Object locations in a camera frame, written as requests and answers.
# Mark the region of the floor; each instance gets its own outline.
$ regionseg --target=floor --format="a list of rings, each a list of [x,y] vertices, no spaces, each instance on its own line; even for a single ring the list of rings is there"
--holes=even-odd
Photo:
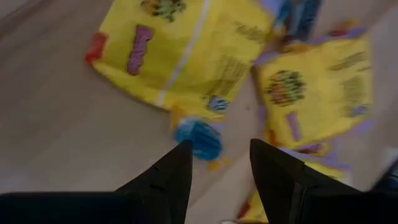
[[[359,2],[362,10],[353,14]],[[126,96],[83,62],[112,0],[22,3],[8,5],[14,13],[0,19],[0,192],[114,190],[174,147],[166,111]],[[360,190],[398,155],[398,6],[386,12],[392,3],[324,0],[315,29],[320,35],[348,16],[372,27],[371,125],[337,144]],[[248,79],[226,115],[223,157],[231,163],[208,172],[206,162],[194,160],[187,223],[232,218],[252,190],[248,146],[262,126],[252,86]]]

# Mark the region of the wooden floor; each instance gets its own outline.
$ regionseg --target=wooden floor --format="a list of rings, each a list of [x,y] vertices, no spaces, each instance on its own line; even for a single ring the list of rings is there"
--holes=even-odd
[[[373,26],[373,125],[338,141],[340,159],[353,165],[354,186],[364,190],[397,154],[398,18],[389,13],[376,22],[391,0],[324,2],[315,35],[348,16]],[[83,62],[111,3],[34,0],[0,20],[0,192],[114,190],[174,147],[168,113],[126,96]],[[232,163],[209,173],[195,160],[192,202],[258,136],[252,86],[244,84],[226,116],[223,155]]]

